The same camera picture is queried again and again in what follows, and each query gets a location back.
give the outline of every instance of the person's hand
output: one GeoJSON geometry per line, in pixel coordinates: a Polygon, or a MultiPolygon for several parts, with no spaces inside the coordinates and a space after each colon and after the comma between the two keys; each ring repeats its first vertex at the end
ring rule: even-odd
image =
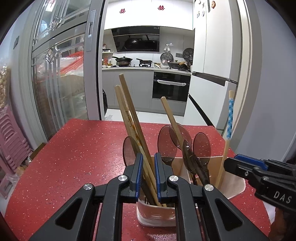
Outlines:
{"type": "Polygon", "coordinates": [[[271,241],[281,241],[287,231],[287,224],[284,220],[283,211],[279,208],[276,208],[276,215],[274,222],[270,226],[270,233],[268,238],[271,241]]]}

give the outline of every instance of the stacked pink stools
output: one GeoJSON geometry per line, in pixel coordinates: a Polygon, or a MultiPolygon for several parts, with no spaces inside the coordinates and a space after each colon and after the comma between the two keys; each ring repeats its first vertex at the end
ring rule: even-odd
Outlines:
{"type": "Polygon", "coordinates": [[[13,175],[30,153],[31,148],[7,105],[0,112],[0,166],[6,173],[0,183],[0,193],[5,198],[12,187],[7,175],[13,175]]]}

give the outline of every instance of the triangular cutout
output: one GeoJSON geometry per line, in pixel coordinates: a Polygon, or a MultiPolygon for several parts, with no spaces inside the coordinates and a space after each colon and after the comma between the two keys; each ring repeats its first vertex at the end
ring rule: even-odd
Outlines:
{"type": "Polygon", "coordinates": [[[75,202],[73,202],[72,205],[57,218],[55,222],[56,225],[68,230],[72,229],[81,203],[81,198],[75,200],[75,202]]]}
{"type": "Polygon", "coordinates": [[[227,231],[231,231],[242,225],[242,221],[220,199],[216,199],[215,203],[221,215],[224,228],[227,231]]]}

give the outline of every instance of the built-in oven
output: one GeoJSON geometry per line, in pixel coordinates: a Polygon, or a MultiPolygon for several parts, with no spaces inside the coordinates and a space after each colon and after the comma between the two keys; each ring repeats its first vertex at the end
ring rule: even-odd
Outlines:
{"type": "Polygon", "coordinates": [[[152,98],[160,99],[164,96],[167,100],[186,102],[189,84],[189,75],[154,72],[152,98]]]}

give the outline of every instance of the table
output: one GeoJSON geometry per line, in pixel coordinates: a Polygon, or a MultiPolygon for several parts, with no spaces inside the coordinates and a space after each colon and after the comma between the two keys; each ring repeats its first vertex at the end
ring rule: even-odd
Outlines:
{"type": "MultiPolygon", "coordinates": [[[[163,124],[141,123],[150,154],[157,152],[158,132],[163,124]]],[[[224,140],[213,126],[186,126],[190,135],[204,132],[212,156],[223,155],[224,140]]],[[[127,136],[124,123],[72,119],[38,153],[21,176],[7,206],[5,219],[20,241],[47,221],[85,183],[108,183],[123,173],[122,144],[127,136]]],[[[260,230],[269,233],[270,222],[263,202],[246,190],[231,199],[260,230]]],[[[176,229],[141,226],[136,205],[123,205],[122,240],[176,240],[176,229]]]]}

